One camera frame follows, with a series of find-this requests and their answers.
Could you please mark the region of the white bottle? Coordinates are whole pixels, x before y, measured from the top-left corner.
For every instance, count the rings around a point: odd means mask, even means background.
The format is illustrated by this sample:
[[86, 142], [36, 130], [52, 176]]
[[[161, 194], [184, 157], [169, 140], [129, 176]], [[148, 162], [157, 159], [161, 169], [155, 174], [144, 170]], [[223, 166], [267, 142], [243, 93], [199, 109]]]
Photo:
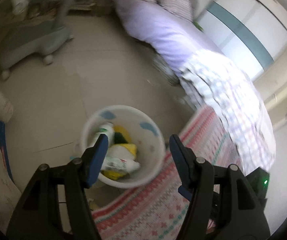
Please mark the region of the white bottle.
[[102, 163], [101, 171], [128, 174], [139, 170], [140, 167], [141, 165], [134, 160], [107, 156]]
[[104, 134], [108, 137], [108, 146], [110, 147], [112, 145], [115, 134], [114, 125], [111, 122], [105, 122], [104, 124], [101, 124], [97, 135], [100, 136], [101, 134]]

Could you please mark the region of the yellow paper cup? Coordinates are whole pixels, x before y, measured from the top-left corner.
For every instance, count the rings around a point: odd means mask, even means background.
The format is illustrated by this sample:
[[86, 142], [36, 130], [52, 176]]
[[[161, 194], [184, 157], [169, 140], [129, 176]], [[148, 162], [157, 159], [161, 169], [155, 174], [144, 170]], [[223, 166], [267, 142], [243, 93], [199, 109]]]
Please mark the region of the yellow paper cup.
[[108, 149], [107, 156], [136, 160], [137, 146], [135, 144], [114, 144]]

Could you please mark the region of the white trash bin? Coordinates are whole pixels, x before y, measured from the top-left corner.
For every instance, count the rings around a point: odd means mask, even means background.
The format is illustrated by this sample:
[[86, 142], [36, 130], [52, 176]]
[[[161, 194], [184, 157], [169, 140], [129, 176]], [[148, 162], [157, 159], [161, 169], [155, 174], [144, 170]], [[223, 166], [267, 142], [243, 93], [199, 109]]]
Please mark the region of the white trash bin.
[[142, 111], [125, 105], [104, 107], [88, 118], [82, 128], [80, 148], [85, 151], [98, 136], [108, 136], [107, 155], [126, 160], [129, 168], [101, 170], [94, 187], [109, 185], [131, 189], [150, 183], [161, 171], [165, 157], [164, 137], [156, 123]]

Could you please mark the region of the patterned bed sheet mattress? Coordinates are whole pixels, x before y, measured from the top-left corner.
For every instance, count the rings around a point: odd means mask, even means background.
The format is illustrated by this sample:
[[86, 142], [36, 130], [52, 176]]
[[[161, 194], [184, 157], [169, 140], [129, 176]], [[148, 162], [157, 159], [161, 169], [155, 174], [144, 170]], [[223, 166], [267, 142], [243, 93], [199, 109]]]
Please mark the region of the patterned bed sheet mattress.
[[[230, 135], [214, 109], [203, 106], [179, 134], [182, 143], [216, 166], [240, 164]], [[175, 239], [189, 202], [178, 193], [181, 184], [171, 153], [158, 176], [145, 186], [126, 190], [92, 213], [102, 239]]]

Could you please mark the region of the plaid folded quilt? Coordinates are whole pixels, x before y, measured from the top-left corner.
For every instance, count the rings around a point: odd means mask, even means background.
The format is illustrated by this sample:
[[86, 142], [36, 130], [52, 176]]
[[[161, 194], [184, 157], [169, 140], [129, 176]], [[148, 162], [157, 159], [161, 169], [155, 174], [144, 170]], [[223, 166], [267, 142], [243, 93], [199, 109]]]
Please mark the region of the plaid folded quilt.
[[200, 49], [171, 67], [160, 54], [155, 66], [172, 74], [195, 106], [212, 107], [237, 146], [242, 170], [248, 175], [258, 167], [269, 171], [276, 159], [271, 119], [249, 77], [223, 54]]

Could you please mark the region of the lavender bed sheet bed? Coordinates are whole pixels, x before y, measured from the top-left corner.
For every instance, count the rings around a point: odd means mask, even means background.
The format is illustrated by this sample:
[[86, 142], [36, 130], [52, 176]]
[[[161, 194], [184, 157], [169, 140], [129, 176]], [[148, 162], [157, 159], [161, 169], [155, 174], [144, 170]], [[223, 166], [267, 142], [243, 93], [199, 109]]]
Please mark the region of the lavender bed sheet bed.
[[127, 34], [151, 45], [176, 76], [181, 76], [184, 64], [191, 57], [225, 57], [193, 23], [157, 4], [143, 0], [112, 1]]

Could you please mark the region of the white teal wardrobe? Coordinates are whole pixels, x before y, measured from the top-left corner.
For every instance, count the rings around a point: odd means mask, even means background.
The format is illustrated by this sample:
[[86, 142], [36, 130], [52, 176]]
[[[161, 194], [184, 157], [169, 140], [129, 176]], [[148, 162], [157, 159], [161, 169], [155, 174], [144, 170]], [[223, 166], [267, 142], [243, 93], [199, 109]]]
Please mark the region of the white teal wardrobe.
[[197, 22], [252, 80], [287, 49], [287, 10], [277, 0], [212, 0]]

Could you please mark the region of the plaid pillow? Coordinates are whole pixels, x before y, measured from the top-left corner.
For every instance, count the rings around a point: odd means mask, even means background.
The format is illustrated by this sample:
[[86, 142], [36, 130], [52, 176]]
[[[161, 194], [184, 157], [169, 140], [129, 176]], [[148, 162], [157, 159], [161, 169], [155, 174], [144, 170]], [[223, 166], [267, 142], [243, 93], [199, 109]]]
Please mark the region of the plaid pillow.
[[189, 0], [158, 0], [158, 3], [171, 14], [193, 21], [193, 9]]

